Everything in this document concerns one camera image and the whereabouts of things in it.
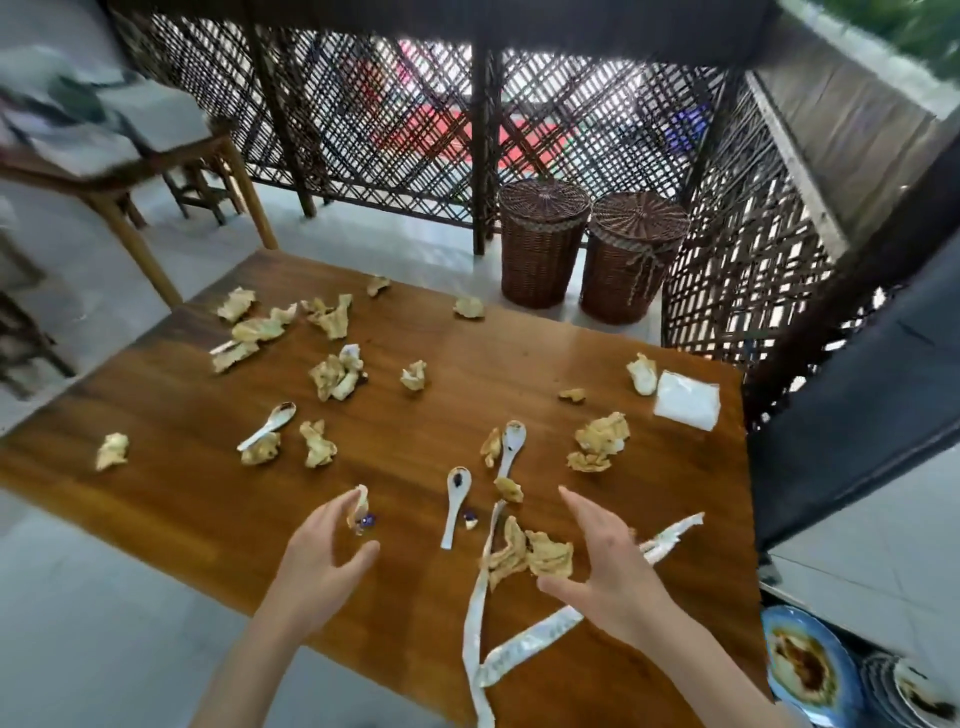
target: white tissue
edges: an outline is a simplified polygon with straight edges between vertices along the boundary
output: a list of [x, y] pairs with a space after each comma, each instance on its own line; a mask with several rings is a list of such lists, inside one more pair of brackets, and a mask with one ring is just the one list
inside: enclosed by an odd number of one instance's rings
[[664, 372], [657, 387], [654, 414], [709, 432], [720, 417], [720, 386]]

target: wicker basket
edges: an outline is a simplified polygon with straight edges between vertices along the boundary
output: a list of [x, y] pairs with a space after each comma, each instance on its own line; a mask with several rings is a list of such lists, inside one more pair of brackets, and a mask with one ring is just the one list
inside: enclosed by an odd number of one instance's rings
[[580, 307], [607, 324], [642, 319], [689, 228], [684, 209], [654, 192], [614, 192], [597, 200]]
[[500, 190], [503, 275], [507, 301], [546, 308], [564, 299], [590, 214], [575, 184], [521, 180]]

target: wooden table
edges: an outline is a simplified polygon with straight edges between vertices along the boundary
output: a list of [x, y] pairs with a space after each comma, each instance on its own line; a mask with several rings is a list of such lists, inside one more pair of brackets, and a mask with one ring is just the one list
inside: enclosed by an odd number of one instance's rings
[[202, 158], [222, 156], [227, 160], [230, 172], [240, 187], [253, 223], [264, 248], [276, 250], [276, 238], [264, 214], [260, 199], [253, 189], [250, 177], [244, 167], [243, 159], [230, 139], [230, 128], [226, 122], [215, 122], [213, 132], [207, 139], [171, 149], [162, 154], [148, 155], [136, 161], [111, 169], [104, 175], [91, 178], [77, 178], [46, 160], [28, 154], [6, 154], [0, 158], [0, 179], [28, 184], [31, 187], [48, 189], [64, 195], [80, 198], [100, 215], [110, 231], [143, 271], [164, 302], [173, 308], [183, 303], [183, 298], [173, 282], [167, 278], [163, 268], [156, 262], [143, 236], [131, 225], [118, 199], [133, 187], [153, 177], [162, 175], [186, 162]]
[[[365, 483], [380, 558], [344, 610], [310, 644], [346, 667], [467, 725], [474, 721], [461, 662], [463, 620], [497, 495], [479, 449], [508, 420], [526, 423], [512, 475], [526, 498], [511, 505], [526, 528], [576, 547], [583, 538], [560, 501], [563, 483], [619, 513], [644, 537], [706, 511], [658, 566], [671, 594], [763, 685], [764, 647], [747, 453], [733, 367], [607, 333], [490, 307], [455, 318], [450, 296], [395, 283], [370, 299], [364, 274], [259, 251], [193, 302], [71, 387], [0, 441], [0, 482], [41, 508], [250, 614], [294, 529], [320, 503]], [[243, 285], [260, 311], [306, 297], [352, 293], [349, 336], [370, 382], [346, 402], [318, 401], [307, 370], [344, 342], [298, 318], [282, 337], [222, 376], [210, 370], [228, 327], [210, 312]], [[720, 422], [702, 432], [652, 414], [624, 369], [637, 350], [667, 369], [721, 385]], [[428, 385], [404, 389], [400, 370], [427, 362]], [[577, 406], [557, 392], [582, 386]], [[276, 404], [300, 411], [281, 454], [240, 464], [236, 445]], [[586, 421], [625, 412], [632, 437], [610, 470], [575, 473], [565, 456]], [[303, 466], [296, 425], [324, 418], [339, 454]], [[130, 436], [130, 463], [93, 471], [104, 436]], [[480, 516], [440, 550], [445, 480], [474, 473], [468, 505]], [[340, 529], [337, 548], [357, 537]], [[559, 607], [529, 574], [487, 600], [484, 654]], [[639, 653], [582, 624], [488, 691], [501, 726], [699, 726], [666, 678]]]

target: ceramic spoon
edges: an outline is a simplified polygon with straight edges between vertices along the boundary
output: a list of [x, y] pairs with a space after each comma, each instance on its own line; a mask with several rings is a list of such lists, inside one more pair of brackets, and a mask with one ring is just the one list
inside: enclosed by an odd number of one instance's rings
[[457, 515], [460, 506], [467, 499], [470, 490], [470, 471], [466, 468], [454, 468], [446, 477], [446, 494], [450, 498], [450, 510], [446, 513], [446, 528], [444, 538], [440, 541], [440, 548], [450, 551], [453, 548], [453, 529], [457, 527]]
[[527, 428], [523, 423], [510, 420], [503, 430], [503, 457], [500, 458], [500, 472], [497, 477], [510, 477], [510, 466], [514, 464], [516, 454], [527, 441]]
[[263, 426], [260, 427], [260, 429], [258, 429], [253, 435], [240, 443], [240, 445], [237, 446], [237, 451], [243, 452], [268, 432], [273, 432], [275, 429], [280, 429], [288, 422], [293, 420], [295, 414], [297, 414], [297, 406], [291, 401], [278, 404], [276, 407], [274, 407], [274, 411], [270, 413], [270, 417], [267, 418], [267, 422], [265, 422]]

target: green foliage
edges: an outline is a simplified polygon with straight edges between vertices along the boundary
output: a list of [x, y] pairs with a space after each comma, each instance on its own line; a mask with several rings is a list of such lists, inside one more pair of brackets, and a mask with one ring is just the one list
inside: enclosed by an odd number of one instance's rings
[[817, 0], [829, 12], [960, 80], [960, 0]]

